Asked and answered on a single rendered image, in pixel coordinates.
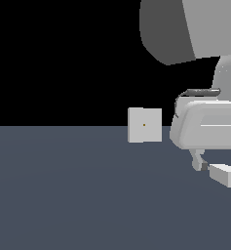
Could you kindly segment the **white wall socket box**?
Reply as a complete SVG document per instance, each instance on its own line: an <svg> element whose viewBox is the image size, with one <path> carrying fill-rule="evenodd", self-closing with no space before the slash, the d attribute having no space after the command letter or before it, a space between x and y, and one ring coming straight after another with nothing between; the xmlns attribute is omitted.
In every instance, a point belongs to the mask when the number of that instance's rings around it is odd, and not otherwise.
<svg viewBox="0 0 231 250"><path fill-rule="evenodd" d="M128 108L128 142L148 143L162 140L162 110L160 108Z"/></svg>

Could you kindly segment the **white charger block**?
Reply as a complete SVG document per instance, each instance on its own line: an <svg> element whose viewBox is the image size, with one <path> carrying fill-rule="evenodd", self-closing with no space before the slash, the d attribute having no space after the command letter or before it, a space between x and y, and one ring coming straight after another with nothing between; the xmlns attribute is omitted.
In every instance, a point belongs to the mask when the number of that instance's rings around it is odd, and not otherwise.
<svg viewBox="0 0 231 250"><path fill-rule="evenodd" d="M213 180L231 188L231 166L226 164L211 164L209 171L210 177Z"/></svg>

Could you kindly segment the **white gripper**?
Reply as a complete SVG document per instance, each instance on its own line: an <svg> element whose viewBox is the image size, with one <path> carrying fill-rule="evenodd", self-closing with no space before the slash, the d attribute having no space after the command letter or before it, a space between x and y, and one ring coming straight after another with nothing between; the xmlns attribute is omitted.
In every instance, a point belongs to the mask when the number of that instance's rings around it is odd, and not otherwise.
<svg viewBox="0 0 231 250"><path fill-rule="evenodd" d="M217 98L181 97L176 102L170 139L190 149L192 167L207 171L204 149L231 149L231 102Z"/></svg>

